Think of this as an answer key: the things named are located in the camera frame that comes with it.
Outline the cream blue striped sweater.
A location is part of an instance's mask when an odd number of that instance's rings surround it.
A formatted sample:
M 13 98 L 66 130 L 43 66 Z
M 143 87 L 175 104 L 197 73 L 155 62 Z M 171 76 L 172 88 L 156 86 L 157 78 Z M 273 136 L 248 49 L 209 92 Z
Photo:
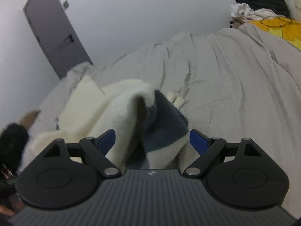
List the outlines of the cream blue striped sweater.
M 57 138 L 76 143 L 113 129 L 116 141 L 106 157 L 119 169 L 184 170 L 198 157 L 189 143 L 191 125 L 180 112 L 184 103 L 138 79 L 99 87 L 85 76 L 74 88 L 62 81 L 41 104 L 18 169 Z

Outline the black garment pile left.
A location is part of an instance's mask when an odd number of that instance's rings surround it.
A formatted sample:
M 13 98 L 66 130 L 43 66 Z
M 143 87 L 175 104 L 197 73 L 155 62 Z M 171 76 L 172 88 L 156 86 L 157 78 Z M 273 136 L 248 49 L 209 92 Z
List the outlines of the black garment pile left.
M 27 128 L 22 124 L 9 124 L 1 133 L 1 189 L 10 187 L 7 181 L 16 176 L 28 140 Z

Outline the brown pillow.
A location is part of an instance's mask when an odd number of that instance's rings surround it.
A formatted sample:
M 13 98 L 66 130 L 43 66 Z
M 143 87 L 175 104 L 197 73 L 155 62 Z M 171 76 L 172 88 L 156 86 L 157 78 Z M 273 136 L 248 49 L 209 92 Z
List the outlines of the brown pillow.
M 26 130 L 28 130 L 32 124 L 35 122 L 35 119 L 39 115 L 40 110 L 34 110 L 25 114 L 19 122 L 19 125 L 23 126 Z

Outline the grey bed sheet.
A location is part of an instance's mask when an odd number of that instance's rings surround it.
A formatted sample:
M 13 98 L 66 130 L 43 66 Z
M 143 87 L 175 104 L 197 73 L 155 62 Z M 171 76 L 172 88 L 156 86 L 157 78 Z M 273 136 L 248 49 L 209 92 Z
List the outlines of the grey bed sheet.
M 215 34 L 179 33 L 107 64 L 68 72 L 40 105 L 32 137 L 55 129 L 84 75 L 104 87 L 140 79 L 184 100 L 190 125 L 210 137 L 254 140 L 288 175 L 283 207 L 300 217 L 300 50 L 251 24 Z

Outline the yellow printed pillow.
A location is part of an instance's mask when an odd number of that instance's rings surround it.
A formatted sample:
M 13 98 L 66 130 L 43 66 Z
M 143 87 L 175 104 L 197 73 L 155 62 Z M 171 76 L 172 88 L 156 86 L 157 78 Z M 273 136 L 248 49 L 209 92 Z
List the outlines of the yellow printed pillow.
M 301 25 L 300 22 L 287 17 L 270 17 L 260 21 L 251 21 L 263 31 L 282 38 L 301 49 Z

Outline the white crumpled cloth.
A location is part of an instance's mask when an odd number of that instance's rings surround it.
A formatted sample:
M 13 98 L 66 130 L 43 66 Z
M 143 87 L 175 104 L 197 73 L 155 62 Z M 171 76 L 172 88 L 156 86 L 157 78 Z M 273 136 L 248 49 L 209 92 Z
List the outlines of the white crumpled cloth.
M 261 9 L 253 10 L 246 3 L 232 4 L 231 7 L 232 7 L 231 17 L 233 18 L 242 18 L 242 19 L 249 19 L 253 21 L 260 21 L 261 19 L 277 16 L 270 9 L 261 8 Z

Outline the grey door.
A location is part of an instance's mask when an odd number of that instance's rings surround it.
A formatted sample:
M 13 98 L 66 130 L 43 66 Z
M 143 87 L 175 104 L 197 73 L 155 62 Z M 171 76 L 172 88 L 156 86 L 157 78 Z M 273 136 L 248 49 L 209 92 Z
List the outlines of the grey door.
M 65 77 L 78 64 L 92 64 L 59 0 L 27 0 L 24 14 L 39 46 L 59 78 Z M 63 44 L 63 39 L 69 34 L 73 36 L 74 43 Z

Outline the black fluffy garment right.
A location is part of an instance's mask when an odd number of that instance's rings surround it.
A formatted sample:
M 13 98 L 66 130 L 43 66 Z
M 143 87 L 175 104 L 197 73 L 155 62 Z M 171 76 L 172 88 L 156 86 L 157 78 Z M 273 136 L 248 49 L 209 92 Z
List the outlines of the black fluffy garment right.
M 282 15 L 291 18 L 289 8 L 285 0 L 235 0 L 236 3 L 246 3 L 253 10 L 270 9 L 277 15 Z

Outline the grey wall switch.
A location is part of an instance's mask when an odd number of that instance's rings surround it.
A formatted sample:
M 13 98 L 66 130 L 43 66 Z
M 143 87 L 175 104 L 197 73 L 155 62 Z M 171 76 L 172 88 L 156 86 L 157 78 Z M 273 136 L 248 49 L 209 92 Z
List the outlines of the grey wall switch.
M 64 7 L 64 9 L 67 9 L 69 7 L 69 3 L 67 0 L 64 1 L 63 7 Z

